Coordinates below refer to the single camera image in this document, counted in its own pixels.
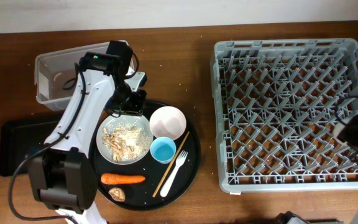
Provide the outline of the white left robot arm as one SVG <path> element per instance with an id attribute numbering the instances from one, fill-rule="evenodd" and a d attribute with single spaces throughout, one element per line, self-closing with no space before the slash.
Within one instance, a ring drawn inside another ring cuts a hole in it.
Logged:
<path id="1" fill-rule="evenodd" d="M 127 42 L 112 40 L 105 53 L 87 52 L 75 63 L 75 90 L 61 120 L 45 147 L 17 168 L 27 168 L 34 199 L 57 213 L 43 221 L 106 222 L 94 202 L 99 180 L 88 155 L 103 111 L 113 118 L 143 113 L 147 76 L 131 69 L 136 58 Z"/>

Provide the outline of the grey plate with food scraps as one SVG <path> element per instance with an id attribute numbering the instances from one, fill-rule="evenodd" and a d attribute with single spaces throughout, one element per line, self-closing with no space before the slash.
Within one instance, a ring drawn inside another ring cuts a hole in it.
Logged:
<path id="1" fill-rule="evenodd" d="M 107 117 L 96 132 L 99 153 L 116 165 L 129 165 L 141 160 L 154 139 L 145 116 Z"/>

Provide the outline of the light blue plastic cup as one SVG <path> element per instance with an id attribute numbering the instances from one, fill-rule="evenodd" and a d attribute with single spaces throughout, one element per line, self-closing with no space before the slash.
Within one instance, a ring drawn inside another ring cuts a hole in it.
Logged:
<path id="1" fill-rule="evenodd" d="M 175 142 L 168 137 L 156 138 L 150 147 L 152 157 L 161 164 L 168 164 L 176 154 Z"/>

